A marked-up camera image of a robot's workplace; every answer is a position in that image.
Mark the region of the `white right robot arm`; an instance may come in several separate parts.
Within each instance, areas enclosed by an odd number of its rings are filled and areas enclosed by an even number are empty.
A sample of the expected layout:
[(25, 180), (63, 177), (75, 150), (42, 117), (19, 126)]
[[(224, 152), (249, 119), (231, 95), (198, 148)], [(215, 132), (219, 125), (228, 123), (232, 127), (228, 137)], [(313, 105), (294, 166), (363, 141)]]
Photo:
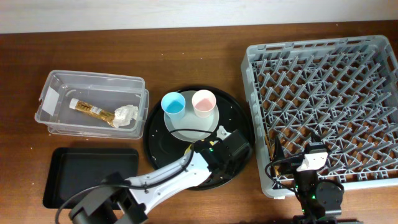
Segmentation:
[(285, 157), (280, 140), (275, 137), (271, 165), (277, 166), (279, 174), (294, 178), (292, 191), (303, 214), (294, 216), (293, 223), (337, 223), (345, 189), (334, 180), (318, 177), (318, 170), (326, 164), (330, 150), (315, 133), (310, 138), (303, 152)]

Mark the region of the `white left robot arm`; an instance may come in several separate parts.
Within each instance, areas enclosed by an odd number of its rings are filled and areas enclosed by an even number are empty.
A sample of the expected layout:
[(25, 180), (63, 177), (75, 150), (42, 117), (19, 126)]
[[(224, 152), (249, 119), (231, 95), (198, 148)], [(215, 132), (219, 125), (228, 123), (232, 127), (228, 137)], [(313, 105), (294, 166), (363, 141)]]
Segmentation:
[(210, 190), (233, 180), (249, 162), (253, 149), (239, 130), (213, 131), (205, 139), (188, 142), (176, 161), (151, 173), (123, 179), (114, 173), (102, 183), (68, 198), (62, 210), (77, 197), (70, 210), (73, 223), (144, 223), (148, 213), (175, 194), (186, 190)]

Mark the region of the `grey round plate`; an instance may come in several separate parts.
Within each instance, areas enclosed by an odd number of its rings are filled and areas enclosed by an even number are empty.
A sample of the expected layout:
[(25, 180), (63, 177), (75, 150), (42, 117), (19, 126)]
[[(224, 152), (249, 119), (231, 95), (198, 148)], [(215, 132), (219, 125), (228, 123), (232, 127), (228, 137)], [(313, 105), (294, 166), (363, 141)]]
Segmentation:
[(192, 96), (194, 90), (188, 90), (181, 92), (182, 96), (186, 100), (185, 115), (182, 119), (170, 119), (167, 114), (164, 113), (164, 123), (169, 131), (174, 129), (196, 129), (202, 131), (209, 131), (210, 133), (202, 133), (196, 131), (177, 131), (172, 133), (174, 137), (179, 140), (192, 142), (207, 138), (212, 132), (218, 127), (218, 121), (220, 118), (218, 107), (215, 106), (212, 114), (207, 118), (198, 117), (192, 106)]

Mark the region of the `light blue cup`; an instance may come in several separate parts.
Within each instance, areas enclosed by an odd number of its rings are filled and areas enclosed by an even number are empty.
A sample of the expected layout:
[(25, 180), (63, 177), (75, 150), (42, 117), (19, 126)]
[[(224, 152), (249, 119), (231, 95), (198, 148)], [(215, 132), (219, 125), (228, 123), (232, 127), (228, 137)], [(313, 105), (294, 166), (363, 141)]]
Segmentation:
[(172, 120), (182, 119), (185, 115), (186, 101), (184, 96), (178, 92), (170, 92), (163, 96), (161, 108)]

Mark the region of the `pink cup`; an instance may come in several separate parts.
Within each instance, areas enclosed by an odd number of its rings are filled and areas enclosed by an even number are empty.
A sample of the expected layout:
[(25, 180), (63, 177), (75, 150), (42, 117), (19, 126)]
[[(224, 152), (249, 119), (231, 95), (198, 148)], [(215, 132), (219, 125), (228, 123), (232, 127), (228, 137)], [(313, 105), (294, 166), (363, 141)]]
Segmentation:
[(216, 97), (209, 90), (199, 90), (192, 96), (192, 106), (198, 117), (207, 118), (216, 106)]

